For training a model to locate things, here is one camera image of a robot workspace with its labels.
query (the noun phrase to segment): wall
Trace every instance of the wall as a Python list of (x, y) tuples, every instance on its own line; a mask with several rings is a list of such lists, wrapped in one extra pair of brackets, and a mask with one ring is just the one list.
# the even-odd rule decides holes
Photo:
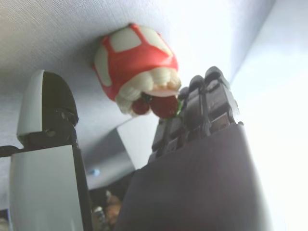
[(275, 230), (307, 230), (308, 1), (279, 0), (232, 83)]

